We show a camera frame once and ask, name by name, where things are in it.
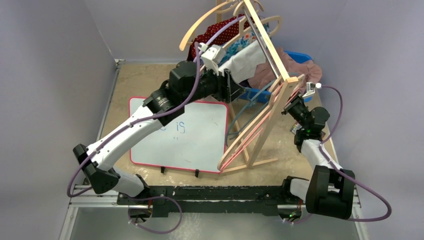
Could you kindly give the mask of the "blue floral garment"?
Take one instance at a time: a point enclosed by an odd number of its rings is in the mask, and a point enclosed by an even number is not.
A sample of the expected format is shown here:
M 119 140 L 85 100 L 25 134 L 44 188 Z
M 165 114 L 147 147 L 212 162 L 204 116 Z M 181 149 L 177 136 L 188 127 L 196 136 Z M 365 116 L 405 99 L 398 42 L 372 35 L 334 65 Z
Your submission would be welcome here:
M 251 30 L 227 48 L 218 70 L 221 73 L 229 70 L 233 80 L 241 83 L 252 78 L 257 66 L 265 62 L 256 34 Z

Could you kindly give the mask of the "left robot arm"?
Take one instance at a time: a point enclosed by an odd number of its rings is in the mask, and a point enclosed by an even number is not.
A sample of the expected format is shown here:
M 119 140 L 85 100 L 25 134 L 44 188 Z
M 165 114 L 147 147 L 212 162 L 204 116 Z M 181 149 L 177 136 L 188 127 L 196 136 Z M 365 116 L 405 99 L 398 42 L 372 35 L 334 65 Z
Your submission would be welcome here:
M 181 61 L 169 72 L 168 79 L 119 127 L 95 143 L 73 148 L 78 169 L 83 171 L 90 189 L 97 195 L 116 191 L 142 205 L 149 199 L 150 188 L 140 175 L 114 168 L 121 156 L 184 114 L 186 105 L 209 96 L 228 104 L 245 91 L 228 69 L 201 71 L 199 62 Z

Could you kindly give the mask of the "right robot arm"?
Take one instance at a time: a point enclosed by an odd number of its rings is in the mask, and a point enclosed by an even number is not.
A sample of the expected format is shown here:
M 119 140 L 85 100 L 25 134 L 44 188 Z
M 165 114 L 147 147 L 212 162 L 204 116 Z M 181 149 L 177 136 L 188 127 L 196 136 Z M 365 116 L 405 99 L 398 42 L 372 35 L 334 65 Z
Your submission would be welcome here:
M 300 128 L 294 136 L 297 150 L 313 168 L 310 180 L 289 176 L 283 181 L 280 196 L 288 204 L 301 199 L 310 214 L 347 220 L 351 217 L 355 174 L 342 168 L 322 146 L 323 129 L 330 118 L 321 106 L 312 110 L 297 95 L 289 101 L 282 115 L 289 114 Z

